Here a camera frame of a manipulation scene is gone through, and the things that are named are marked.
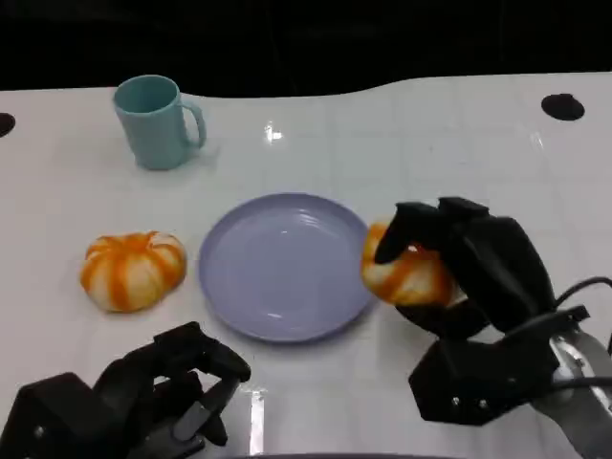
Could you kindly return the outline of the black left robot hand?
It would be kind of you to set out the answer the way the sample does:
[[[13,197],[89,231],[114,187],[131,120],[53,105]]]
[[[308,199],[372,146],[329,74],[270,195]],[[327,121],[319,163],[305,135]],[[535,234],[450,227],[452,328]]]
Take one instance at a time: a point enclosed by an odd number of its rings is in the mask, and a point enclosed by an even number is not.
[[[110,363],[94,385],[120,427],[125,458],[189,458],[223,447],[221,415],[251,368],[191,321]]]

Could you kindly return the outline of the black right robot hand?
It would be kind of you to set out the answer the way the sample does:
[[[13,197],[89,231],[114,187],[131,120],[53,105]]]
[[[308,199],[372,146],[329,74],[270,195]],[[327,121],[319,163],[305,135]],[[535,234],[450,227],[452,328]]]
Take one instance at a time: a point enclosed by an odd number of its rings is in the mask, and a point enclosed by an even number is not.
[[[374,261],[396,261],[409,246],[436,255],[465,295],[455,304],[394,300],[402,316],[439,338],[468,339],[489,325],[509,333],[557,308],[550,276],[525,230],[481,204],[452,196],[437,206],[397,204]]]

